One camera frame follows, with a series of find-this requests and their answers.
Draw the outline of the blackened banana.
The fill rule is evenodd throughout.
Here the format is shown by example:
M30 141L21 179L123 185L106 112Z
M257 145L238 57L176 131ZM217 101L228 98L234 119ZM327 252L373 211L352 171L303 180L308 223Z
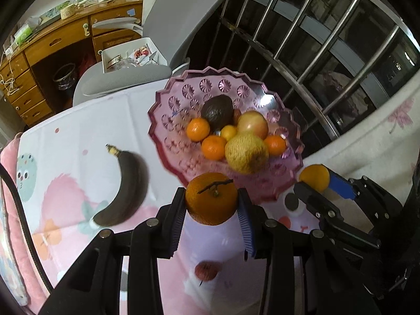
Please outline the blackened banana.
M93 216L93 222L101 227L112 227L131 218L144 200L147 192L147 174L142 169L139 156L106 144L109 154L117 158L120 168L120 187L117 195L101 211Z

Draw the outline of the mandarin with stem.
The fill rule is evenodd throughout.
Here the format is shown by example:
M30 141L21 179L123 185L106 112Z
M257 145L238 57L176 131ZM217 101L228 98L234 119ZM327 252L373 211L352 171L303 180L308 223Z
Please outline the mandarin with stem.
M221 225L238 208L238 189L232 179L222 173L209 172L192 179L185 199L189 215L202 225Z

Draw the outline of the large wrinkled orange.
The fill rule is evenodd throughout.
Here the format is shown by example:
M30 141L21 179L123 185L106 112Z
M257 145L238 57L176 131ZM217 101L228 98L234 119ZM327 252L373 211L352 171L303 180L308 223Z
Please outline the large wrinkled orange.
M287 149L287 142L278 135L269 135L264 139L270 156L282 156Z

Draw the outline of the yellow pear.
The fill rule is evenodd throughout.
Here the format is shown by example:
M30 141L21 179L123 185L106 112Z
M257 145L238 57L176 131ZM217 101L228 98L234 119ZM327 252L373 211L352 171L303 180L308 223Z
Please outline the yellow pear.
M268 147L254 133L241 132L227 142L225 158L234 171L245 175L256 174L268 163Z

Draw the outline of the red apple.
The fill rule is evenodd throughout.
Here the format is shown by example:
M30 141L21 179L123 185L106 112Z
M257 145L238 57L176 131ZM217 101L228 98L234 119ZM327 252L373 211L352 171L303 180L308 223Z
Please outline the red apple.
M257 137L265 139L268 136L268 122L257 111L247 111L238 118L238 133L252 132Z

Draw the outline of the small yellow orange front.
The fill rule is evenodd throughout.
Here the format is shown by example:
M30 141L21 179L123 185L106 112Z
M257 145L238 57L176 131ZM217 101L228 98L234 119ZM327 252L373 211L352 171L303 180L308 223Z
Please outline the small yellow orange front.
M220 131L220 136L224 138L226 141L230 141L233 139L237 134L237 129L235 126L228 124L223 127Z

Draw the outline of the small yellow orange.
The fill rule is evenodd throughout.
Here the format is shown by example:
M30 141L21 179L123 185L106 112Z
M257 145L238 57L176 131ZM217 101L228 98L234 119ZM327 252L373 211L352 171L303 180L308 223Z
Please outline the small yellow orange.
M220 131L220 136L224 138L226 141L230 141L233 139L237 134L237 129L235 126L228 124L223 127Z
M323 193L330 185L330 172L322 164L313 164L300 172L299 181L308 184L318 193Z

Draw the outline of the dark avocado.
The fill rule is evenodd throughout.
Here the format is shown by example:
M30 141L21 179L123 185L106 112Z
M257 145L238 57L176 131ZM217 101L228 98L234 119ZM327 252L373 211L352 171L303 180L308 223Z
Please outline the dark avocado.
M232 99L225 94L212 97L201 108L201 117L209 123L212 132L221 130L234 121Z

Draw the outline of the small yellow orange back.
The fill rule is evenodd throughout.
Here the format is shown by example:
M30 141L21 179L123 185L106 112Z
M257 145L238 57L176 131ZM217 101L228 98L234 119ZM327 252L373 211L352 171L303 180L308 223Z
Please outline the small yellow orange back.
M330 185L330 172L322 164L313 164L300 172L299 181L308 184L318 193L323 193Z

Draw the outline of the wrinkled red fruit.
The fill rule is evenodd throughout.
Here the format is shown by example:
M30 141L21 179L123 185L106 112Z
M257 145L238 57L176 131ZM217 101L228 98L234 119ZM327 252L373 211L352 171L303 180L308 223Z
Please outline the wrinkled red fruit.
M234 109L234 117L233 117L233 125L236 127L238 124L238 120L240 116L242 115L241 110Z

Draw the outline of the white floral curtain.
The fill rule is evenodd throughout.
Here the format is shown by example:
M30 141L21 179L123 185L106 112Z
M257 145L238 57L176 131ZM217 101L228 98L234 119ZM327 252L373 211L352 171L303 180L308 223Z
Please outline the white floral curtain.
M419 155L419 73L358 125L304 159L346 178L367 176L404 203Z

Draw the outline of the cartoon printed tablecloth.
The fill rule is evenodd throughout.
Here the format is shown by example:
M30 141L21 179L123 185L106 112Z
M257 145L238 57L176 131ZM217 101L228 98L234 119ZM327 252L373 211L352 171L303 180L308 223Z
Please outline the cartoon printed tablecloth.
M287 143L283 155L257 174L244 176L225 161L208 160L186 134L203 104L222 94L237 112L261 114L269 132ZM298 135L274 94L228 76L133 87L27 131L19 144L16 187L48 281L57 285L102 229L132 230L154 217L180 186L208 171L234 179L287 228L309 233L317 221L290 192L302 165Z

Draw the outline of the pink glass fruit bowl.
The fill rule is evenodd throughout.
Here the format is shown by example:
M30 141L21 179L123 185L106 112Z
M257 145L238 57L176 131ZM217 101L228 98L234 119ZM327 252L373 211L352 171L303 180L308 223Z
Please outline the pink glass fruit bowl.
M148 111L159 158L183 185L217 172L255 203L276 201L303 166L300 127L275 92L212 67L168 80Z

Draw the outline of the metal window bars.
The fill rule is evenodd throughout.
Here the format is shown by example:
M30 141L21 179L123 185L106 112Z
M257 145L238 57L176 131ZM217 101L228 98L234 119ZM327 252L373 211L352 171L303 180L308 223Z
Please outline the metal window bars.
M304 156L379 109L419 70L419 36L387 0L224 0L187 52L278 94Z

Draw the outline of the white tray on chair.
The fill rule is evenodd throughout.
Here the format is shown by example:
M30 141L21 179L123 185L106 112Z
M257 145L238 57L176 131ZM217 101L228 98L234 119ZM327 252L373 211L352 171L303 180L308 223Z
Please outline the white tray on chair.
M167 65L167 60L161 54L151 38L139 38L103 50L103 72L112 72L130 66Z

